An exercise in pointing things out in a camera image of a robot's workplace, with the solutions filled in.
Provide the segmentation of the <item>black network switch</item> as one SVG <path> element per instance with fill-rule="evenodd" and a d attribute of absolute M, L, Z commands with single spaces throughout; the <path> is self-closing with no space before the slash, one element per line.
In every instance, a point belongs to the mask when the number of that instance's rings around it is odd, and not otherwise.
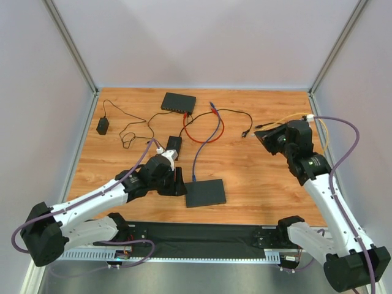
<path fill-rule="evenodd" d="M 164 96 L 160 108 L 176 113 L 192 114 L 196 103 L 195 96 L 167 92 Z"/>
<path fill-rule="evenodd" d="M 192 181 L 185 183 L 185 187 L 187 208 L 221 205 L 227 202 L 222 179 Z"/>

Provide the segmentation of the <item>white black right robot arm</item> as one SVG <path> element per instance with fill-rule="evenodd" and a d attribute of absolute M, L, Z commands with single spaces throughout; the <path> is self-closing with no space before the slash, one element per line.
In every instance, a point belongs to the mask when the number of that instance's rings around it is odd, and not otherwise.
<path fill-rule="evenodd" d="M 375 293 L 376 283 L 391 255 L 386 247 L 376 246 L 366 234 L 336 186 L 334 174 L 345 159 L 331 166 L 323 155 L 314 151 L 309 123 L 316 119 L 314 115 L 306 115 L 254 133 L 270 154 L 279 153 L 286 158 L 290 173 L 314 200 L 331 237 L 317 233 L 299 216 L 281 219 L 278 226 L 285 239 L 323 266 L 325 277 L 335 291 L 355 291 L 369 285 Z"/>

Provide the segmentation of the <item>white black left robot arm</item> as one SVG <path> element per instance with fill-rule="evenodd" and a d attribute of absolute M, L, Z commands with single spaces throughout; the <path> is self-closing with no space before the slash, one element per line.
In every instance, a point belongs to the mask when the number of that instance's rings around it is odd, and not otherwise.
<path fill-rule="evenodd" d="M 182 169 L 175 166 L 177 157 L 171 149 L 141 166 L 122 171 L 102 187 L 74 200 L 52 207 L 44 202 L 36 204 L 20 230 L 35 266 L 47 266 L 75 247 L 112 242 L 123 236 L 125 221 L 120 214 L 92 219 L 103 211 L 144 197 L 150 191 L 164 196 L 185 195 Z"/>

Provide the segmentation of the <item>small black middle box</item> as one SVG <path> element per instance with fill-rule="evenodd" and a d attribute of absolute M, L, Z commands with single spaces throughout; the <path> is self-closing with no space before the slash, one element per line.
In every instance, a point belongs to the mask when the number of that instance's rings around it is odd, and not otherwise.
<path fill-rule="evenodd" d="M 177 158 L 175 161 L 178 161 L 178 157 L 180 154 L 180 150 L 182 147 L 183 139 L 181 136 L 169 136 L 166 150 L 175 150 L 177 153 Z"/>

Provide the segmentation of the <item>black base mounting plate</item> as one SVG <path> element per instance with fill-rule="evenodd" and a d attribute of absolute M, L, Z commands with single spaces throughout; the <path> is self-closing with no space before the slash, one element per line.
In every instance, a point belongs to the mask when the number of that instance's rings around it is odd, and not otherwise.
<path fill-rule="evenodd" d="M 268 249 L 299 249 L 277 227 L 258 225 L 128 222 L 112 241 L 136 239 L 154 242 L 154 258 L 255 259 Z"/>

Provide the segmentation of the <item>black power adapter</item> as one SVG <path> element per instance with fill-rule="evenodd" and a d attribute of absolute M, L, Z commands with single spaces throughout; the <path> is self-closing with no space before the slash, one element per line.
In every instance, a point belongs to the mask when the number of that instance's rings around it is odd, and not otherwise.
<path fill-rule="evenodd" d="M 101 117 L 97 123 L 96 131 L 99 135 L 106 135 L 110 123 L 108 119 L 104 116 Z"/>

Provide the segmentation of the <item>right aluminium frame post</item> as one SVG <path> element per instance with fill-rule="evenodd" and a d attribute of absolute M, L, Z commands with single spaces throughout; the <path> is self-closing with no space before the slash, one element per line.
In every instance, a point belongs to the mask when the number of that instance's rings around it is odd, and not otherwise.
<path fill-rule="evenodd" d="M 348 20 L 346 21 L 342 31 L 340 32 L 338 38 L 336 39 L 332 49 L 328 53 L 328 56 L 325 59 L 325 62 L 321 66 L 313 84 L 308 90 L 308 94 L 312 97 L 316 90 L 321 85 L 323 79 L 325 78 L 326 74 L 328 73 L 330 67 L 333 65 L 334 60 L 337 58 L 339 52 L 342 50 L 342 47 L 346 43 L 347 39 L 349 38 L 354 26 L 356 25 L 357 21 L 360 19 L 363 10 L 366 8 L 368 4 L 368 0 L 359 0 L 356 2 L 353 11 L 351 12 Z"/>

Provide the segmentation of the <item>aluminium frame post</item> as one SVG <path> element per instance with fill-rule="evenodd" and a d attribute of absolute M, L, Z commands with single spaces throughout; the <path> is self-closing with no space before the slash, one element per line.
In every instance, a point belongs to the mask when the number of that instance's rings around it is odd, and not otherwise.
<path fill-rule="evenodd" d="M 53 0 L 43 0 L 42 1 L 45 8 L 47 9 L 49 15 L 51 16 L 60 36 L 62 37 L 68 51 L 70 52 L 73 60 L 75 61 L 80 73 L 82 74 L 86 84 L 89 86 L 90 90 L 96 94 L 99 89 L 94 82 L 68 28 L 61 16 L 59 9 L 57 8 Z"/>
<path fill-rule="evenodd" d="M 333 65 L 334 60 L 337 58 L 339 52 L 342 50 L 342 47 L 346 43 L 347 39 L 349 38 L 354 26 L 356 25 L 357 21 L 360 19 L 363 10 L 366 8 L 368 4 L 368 0 L 359 0 L 356 2 L 353 11 L 351 12 L 348 20 L 346 21 L 342 31 L 340 32 L 338 38 L 336 39 L 332 49 L 328 53 L 328 56 L 325 59 L 325 62 L 321 66 L 313 84 L 308 90 L 308 94 L 312 97 L 316 90 L 321 85 L 323 79 L 325 78 L 326 74 L 328 73 L 330 67 Z"/>

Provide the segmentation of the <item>aluminium front frame rail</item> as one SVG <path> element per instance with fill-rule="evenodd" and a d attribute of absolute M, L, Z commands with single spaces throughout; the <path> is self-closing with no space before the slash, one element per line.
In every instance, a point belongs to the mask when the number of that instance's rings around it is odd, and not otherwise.
<path fill-rule="evenodd" d="M 142 263 L 149 258 L 193 261 L 251 262 L 265 260 L 277 251 L 280 270 L 301 270 L 300 255 L 308 252 L 319 262 L 326 278 L 337 292 L 354 290 L 379 281 L 391 256 L 384 247 L 350 249 L 338 256 L 323 231 L 317 231 L 317 248 L 309 242 L 291 241 L 286 226 L 255 227 L 250 225 L 202 225 L 171 223 L 128 223 L 120 215 L 111 214 L 100 220 L 89 220 L 77 228 L 61 231 L 58 223 L 40 220 L 21 230 L 26 250 L 36 266 L 47 266 L 64 253 L 80 246 L 108 246 L 112 255 L 109 265 L 121 266 L 125 261 Z"/>

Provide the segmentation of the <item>left aluminium frame post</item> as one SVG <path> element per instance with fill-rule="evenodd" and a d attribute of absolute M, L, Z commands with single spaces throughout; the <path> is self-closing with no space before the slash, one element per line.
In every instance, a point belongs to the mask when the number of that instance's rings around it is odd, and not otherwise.
<path fill-rule="evenodd" d="M 61 16 L 59 9 L 57 8 L 53 0 L 43 0 L 42 1 L 45 8 L 47 9 L 49 15 L 51 16 L 60 36 L 62 37 L 68 51 L 70 52 L 73 60 L 75 61 L 80 73 L 82 74 L 86 84 L 89 86 L 90 90 L 96 94 L 99 89 L 94 82 L 68 28 Z"/>

